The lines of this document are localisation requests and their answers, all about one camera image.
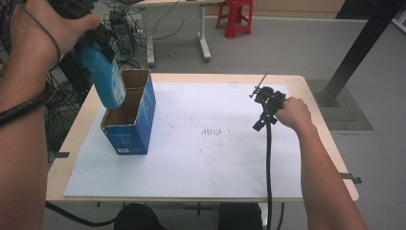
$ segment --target open box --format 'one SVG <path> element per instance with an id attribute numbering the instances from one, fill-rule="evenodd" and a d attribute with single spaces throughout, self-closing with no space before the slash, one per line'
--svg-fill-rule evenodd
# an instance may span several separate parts
<path id="1" fill-rule="evenodd" d="M 104 132 L 118 154 L 147 154 L 155 112 L 155 94 L 149 70 L 123 70 L 126 88 L 123 104 L 106 109 Z"/>

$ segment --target white sheet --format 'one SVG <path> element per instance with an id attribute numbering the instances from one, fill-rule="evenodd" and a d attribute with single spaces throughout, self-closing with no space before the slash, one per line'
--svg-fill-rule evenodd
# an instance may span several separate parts
<path id="1" fill-rule="evenodd" d="M 248 97 L 254 84 L 154 83 L 157 100 L 147 155 L 115 153 L 100 129 L 102 107 L 82 145 L 65 196 L 264 198 L 266 127 Z M 285 85 L 269 85 L 287 94 Z M 293 130 L 272 126 L 274 199 L 302 198 Z"/>

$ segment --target red chair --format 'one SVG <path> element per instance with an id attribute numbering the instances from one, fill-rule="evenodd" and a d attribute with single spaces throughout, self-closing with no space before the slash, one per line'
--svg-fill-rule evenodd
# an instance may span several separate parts
<path id="1" fill-rule="evenodd" d="M 227 5 L 229 7 L 228 14 L 223 14 L 223 7 Z M 248 6 L 248 17 L 242 15 L 242 7 Z M 246 32 L 247 34 L 251 34 L 251 23 L 253 17 L 253 0 L 225 0 L 220 4 L 220 8 L 218 9 L 218 18 L 217 24 L 215 24 L 215 28 L 218 29 L 221 19 L 228 18 L 227 21 L 227 29 L 225 36 L 229 39 L 234 39 L 236 34 Z M 237 25 L 242 22 L 242 20 L 246 21 L 246 25 Z"/>

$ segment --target desk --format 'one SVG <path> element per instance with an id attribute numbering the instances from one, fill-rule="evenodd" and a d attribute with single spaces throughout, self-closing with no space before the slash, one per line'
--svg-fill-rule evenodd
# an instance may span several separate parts
<path id="1" fill-rule="evenodd" d="M 153 82 L 194 82 L 194 83 L 258 83 L 261 75 L 217 75 L 217 74 L 151 74 Z M 300 76 L 269 76 L 265 79 L 264 84 L 284 84 L 287 86 L 289 93 L 293 97 L 302 98 L 312 113 L 314 124 L 319 130 L 323 144 L 329 153 L 332 161 L 340 173 L 347 173 L 347 168 L 341 158 L 331 137 L 326 123 L 315 103 L 313 96 L 305 82 Z M 88 200 L 88 201 L 162 201 L 162 199 L 137 198 L 137 197 L 83 197 L 83 196 L 64 196 L 66 185 L 72 173 L 79 149 L 86 138 L 89 128 L 101 107 L 100 99 L 94 88 L 89 92 L 80 112 L 75 120 L 64 144 L 60 151 L 70 152 L 68 158 L 57 158 L 48 174 L 47 200 Z M 345 180 L 352 199 L 358 198 L 358 193 L 351 180 Z M 182 197 L 169 198 L 168 201 L 187 201 Z M 189 201 L 213 201 L 212 199 L 198 199 Z M 219 201 L 256 201 L 265 202 L 266 197 L 253 199 L 225 199 Z M 292 199 L 279 199 L 275 201 L 298 201 Z"/>
<path id="2" fill-rule="evenodd" d="M 152 36 L 148 32 L 147 26 L 147 7 L 154 6 L 167 6 L 167 5 L 200 5 L 200 32 L 197 34 L 200 42 L 201 49 L 203 51 L 203 57 L 207 61 L 212 57 L 209 51 L 209 46 L 207 45 L 205 37 L 205 5 L 206 4 L 215 4 L 223 2 L 224 0 L 144 0 L 140 3 L 129 6 L 130 8 L 138 8 L 141 10 L 144 22 L 144 33 L 147 37 L 147 64 L 149 66 L 154 65 L 155 57 L 153 53 L 153 40 Z"/>

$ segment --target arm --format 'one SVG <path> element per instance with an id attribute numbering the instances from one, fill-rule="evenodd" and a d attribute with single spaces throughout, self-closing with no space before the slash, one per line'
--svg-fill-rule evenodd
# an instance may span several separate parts
<path id="1" fill-rule="evenodd" d="M 53 35 L 62 54 L 100 20 L 61 18 L 46 0 L 28 0 L 26 9 Z M 0 80 L 0 111 L 37 97 L 49 69 L 56 63 L 56 46 L 17 6 L 11 19 L 11 54 Z M 0 226 L 2 229 L 43 229 L 48 172 L 44 109 L 0 126 Z"/>
<path id="2" fill-rule="evenodd" d="M 289 98 L 277 112 L 293 128 L 302 157 L 302 192 L 309 229 L 367 229 L 346 185 L 324 148 L 307 105 Z"/>

